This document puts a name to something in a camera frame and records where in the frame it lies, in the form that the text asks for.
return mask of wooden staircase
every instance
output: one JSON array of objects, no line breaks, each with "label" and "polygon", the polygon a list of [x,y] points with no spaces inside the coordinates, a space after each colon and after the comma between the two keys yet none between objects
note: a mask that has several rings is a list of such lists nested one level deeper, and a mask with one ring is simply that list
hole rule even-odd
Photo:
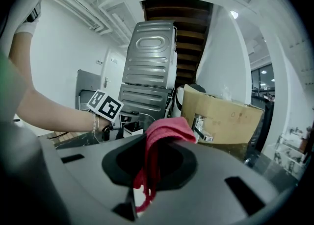
[{"label": "wooden staircase", "polygon": [[142,2],[145,20],[173,20],[178,29],[176,86],[195,83],[209,24],[212,4],[199,0],[146,0]]}]

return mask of hand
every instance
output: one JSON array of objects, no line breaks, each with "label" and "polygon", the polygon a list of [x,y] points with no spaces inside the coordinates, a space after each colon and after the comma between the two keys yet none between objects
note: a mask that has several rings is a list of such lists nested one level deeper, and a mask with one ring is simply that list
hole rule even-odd
[{"label": "hand", "polygon": [[101,132],[106,126],[110,125],[110,121],[99,116],[99,128],[98,131]]}]

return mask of bracelet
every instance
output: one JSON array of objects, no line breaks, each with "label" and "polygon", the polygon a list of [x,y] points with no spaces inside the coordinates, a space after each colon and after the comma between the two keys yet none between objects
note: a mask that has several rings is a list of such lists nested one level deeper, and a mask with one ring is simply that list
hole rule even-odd
[{"label": "bracelet", "polygon": [[97,115],[97,131],[99,131],[99,115]]},{"label": "bracelet", "polygon": [[96,132],[96,127],[97,127],[97,124],[96,124],[96,114],[93,113],[93,118],[94,118],[94,123],[93,123],[93,133]]}]

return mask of gray appliance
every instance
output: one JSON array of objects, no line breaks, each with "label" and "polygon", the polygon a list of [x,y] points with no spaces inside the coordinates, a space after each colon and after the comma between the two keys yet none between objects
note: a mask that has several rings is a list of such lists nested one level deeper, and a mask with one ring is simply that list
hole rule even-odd
[{"label": "gray appliance", "polygon": [[77,85],[75,90],[75,109],[88,111],[87,103],[100,88],[101,76],[78,70]]},{"label": "gray appliance", "polygon": [[136,25],[119,93],[123,111],[142,113],[151,122],[164,117],[176,77],[174,37],[173,21]]}]

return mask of ceiling light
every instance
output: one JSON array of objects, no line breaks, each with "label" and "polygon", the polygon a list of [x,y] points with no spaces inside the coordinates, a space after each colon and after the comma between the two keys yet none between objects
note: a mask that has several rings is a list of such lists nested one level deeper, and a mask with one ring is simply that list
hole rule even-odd
[{"label": "ceiling light", "polygon": [[236,19],[237,17],[238,17],[238,13],[237,12],[235,12],[235,11],[230,11],[231,12],[231,14],[232,14],[232,16],[233,16],[233,18],[234,19]]}]

